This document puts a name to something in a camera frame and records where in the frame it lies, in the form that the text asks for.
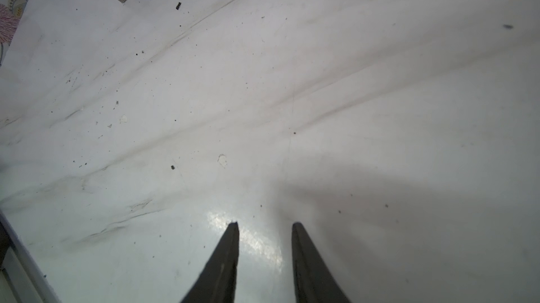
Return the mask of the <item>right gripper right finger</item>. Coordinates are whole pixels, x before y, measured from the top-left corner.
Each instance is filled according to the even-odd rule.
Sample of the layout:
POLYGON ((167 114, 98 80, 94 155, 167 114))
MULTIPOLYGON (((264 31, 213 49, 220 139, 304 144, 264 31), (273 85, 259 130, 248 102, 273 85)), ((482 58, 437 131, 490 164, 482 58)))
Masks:
POLYGON ((291 242, 296 302, 349 303, 300 222, 292 226, 291 242))

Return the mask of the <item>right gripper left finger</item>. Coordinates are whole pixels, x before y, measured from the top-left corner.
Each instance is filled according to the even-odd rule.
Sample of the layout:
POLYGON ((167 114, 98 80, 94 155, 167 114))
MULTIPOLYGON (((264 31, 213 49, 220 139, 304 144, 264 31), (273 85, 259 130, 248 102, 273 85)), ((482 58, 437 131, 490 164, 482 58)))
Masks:
POLYGON ((233 303, 239 259, 239 226, 230 223, 182 303, 233 303))

